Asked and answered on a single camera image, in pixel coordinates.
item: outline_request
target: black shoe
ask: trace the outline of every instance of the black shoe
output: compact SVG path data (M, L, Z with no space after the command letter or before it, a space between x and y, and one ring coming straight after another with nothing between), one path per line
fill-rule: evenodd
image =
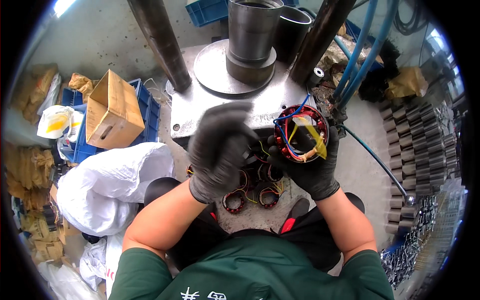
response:
M280 230L278 231L278 234L285 233L292 229L293 224L295 223L295 220L299 216L303 216L308 212L308 209L310 207L310 201L305 198L300 198L297 203L292 207L290 210L286 221L283 223L282 227L280 227Z

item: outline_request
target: person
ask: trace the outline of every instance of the person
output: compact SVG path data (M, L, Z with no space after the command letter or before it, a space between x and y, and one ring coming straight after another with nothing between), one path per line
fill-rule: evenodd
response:
M238 185L249 141L252 105L206 111L189 143L194 175L183 183L153 181L145 208L128 227L110 300L286 300L394 298L376 252L361 200L335 180L338 136L331 127L328 156L301 164L276 146L268 162L284 170L316 203L300 199L278 233L226 233L215 203ZM326 272L344 257L339 276ZM180 270L172 279L166 254Z

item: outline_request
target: bag with yellow logo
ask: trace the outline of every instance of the bag with yellow logo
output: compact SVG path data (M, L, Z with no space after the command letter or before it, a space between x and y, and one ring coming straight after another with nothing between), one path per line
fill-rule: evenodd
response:
M47 139L58 139L69 128L67 137L75 142L82 120L83 113L69 106L53 105L43 111L36 134Z

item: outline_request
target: forearm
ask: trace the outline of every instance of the forearm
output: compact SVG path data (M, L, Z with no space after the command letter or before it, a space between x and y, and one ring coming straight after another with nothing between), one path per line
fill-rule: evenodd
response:
M335 244L343 253L345 262L362 250L377 251L372 225L342 189L316 204L328 224Z
M145 248L165 258L165 251L182 237L206 204L192 196L189 180L146 206L128 227L123 251Z

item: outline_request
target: black pants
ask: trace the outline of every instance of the black pants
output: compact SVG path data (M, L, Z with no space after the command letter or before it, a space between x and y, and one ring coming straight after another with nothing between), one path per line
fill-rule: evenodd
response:
M171 191L180 184L176 179L159 178L147 187L144 205ZM348 199L363 213L365 207L359 197L345 193ZM181 271L195 263L201 256L224 240L249 235L268 235L288 240L307 254L313 267L328 272L340 260L340 250L335 245L322 214L317 208L298 217L292 228L282 234L262 229L245 229L228 234L218 225L211 215L212 207L208 206L195 218L177 244L167 251L175 266Z

